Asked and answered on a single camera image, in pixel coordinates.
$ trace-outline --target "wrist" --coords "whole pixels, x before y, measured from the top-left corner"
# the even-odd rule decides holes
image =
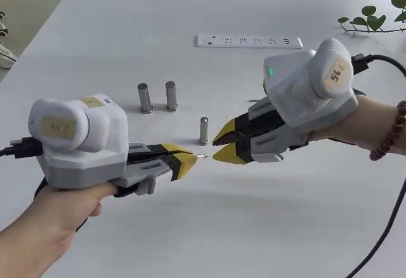
[[[43,228],[25,212],[0,233],[0,276],[42,276],[66,252],[69,237],[66,232]]]

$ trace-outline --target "beige label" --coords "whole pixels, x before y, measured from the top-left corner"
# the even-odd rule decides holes
[[[76,132],[74,119],[43,116],[41,121],[41,135],[62,140],[73,140]]]
[[[338,58],[332,66],[329,74],[324,79],[324,84],[333,91],[342,89],[347,84],[347,78],[350,75],[350,66],[343,58]]]
[[[104,103],[99,101],[96,97],[83,97],[81,98],[82,102],[87,105],[89,108],[98,108],[106,106]]]

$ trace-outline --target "white table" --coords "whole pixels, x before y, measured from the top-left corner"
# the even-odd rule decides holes
[[[366,4],[393,11],[389,0],[63,0],[0,84],[0,143],[28,135],[37,98],[104,92],[128,113],[132,142],[212,154],[218,148],[195,144],[200,117],[209,118],[214,137],[247,110],[247,100],[263,96],[263,59],[289,50],[195,48],[195,35],[297,35],[305,48],[334,36],[353,54],[405,63],[405,36],[346,35],[336,25]],[[389,103],[405,99],[399,72],[371,67],[356,87]],[[168,80],[178,87],[173,114],[163,110]],[[141,82],[157,107],[149,116],[139,113]],[[372,163],[366,151],[332,142],[284,155],[281,163],[244,167],[201,160],[154,195],[106,199],[103,215],[87,222],[45,277],[344,277],[386,225],[405,159]],[[1,159],[0,175],[3,228],[43,176],[35,159],[10,157]],[[358,277],[404,277],[405,229],[406,206]]]

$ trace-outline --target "white power strip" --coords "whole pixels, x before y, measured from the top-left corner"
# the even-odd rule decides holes
[[[199,35],[196,46],[206,48],[303,48],[298,37]]]

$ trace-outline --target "silver metal peg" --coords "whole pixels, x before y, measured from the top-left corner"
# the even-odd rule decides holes
[[[199,143],[202,146],[207,145],[209,142],[207,131],[209,129],[209,119],[207,117],[200,118],[200,138]]]
[[[154,107],[151,104],[150,92],[148,91],[148,85],[146,83],[140,83],[138,85],[138,94],[140,95],[141,113],[151,113]]]
[[[176,102],[176,86],[173,81],[168,81],[165,84],[166,89],[166,109],[168,112],[175,112],[179,109],[179,105]]]

